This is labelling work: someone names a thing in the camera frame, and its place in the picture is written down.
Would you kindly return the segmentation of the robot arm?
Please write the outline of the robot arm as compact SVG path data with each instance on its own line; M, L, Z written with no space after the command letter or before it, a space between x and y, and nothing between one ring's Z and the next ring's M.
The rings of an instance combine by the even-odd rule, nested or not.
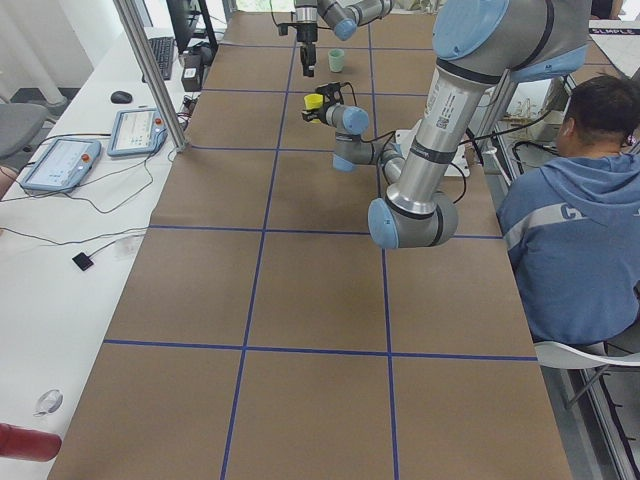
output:
M348 6L342 6L335 0L295 1L293 21L282 25L279 30L281 35L289 27L296 30L302 74L313 77L317 62L318 18L326 23L339 40L346 41L358 27L386 17L393 7L394 1L391 0L356 1Z
M436 67L424 115L407 154L391 143L365 142L367 113L333 100L337 85L317 88L323 103L303 110L307 122L334 128L333 166L378 164L389 178L368 209L368 228L384 249L430 247L458 225L439 184L485 91L507 76L516 83L568 75L587 53L588 1L449 1L432 36Z

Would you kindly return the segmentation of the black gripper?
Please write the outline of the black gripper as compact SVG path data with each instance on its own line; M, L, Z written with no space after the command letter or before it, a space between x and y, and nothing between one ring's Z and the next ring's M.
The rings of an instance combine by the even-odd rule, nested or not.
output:
M331 125L329 119L332 106L322 106L317 109L305 109L302 111L302 118L308 123L322 123L324 125Z
M297 22L296 41L300 43L300 60L305 77L315 76L318 25L316 22Z

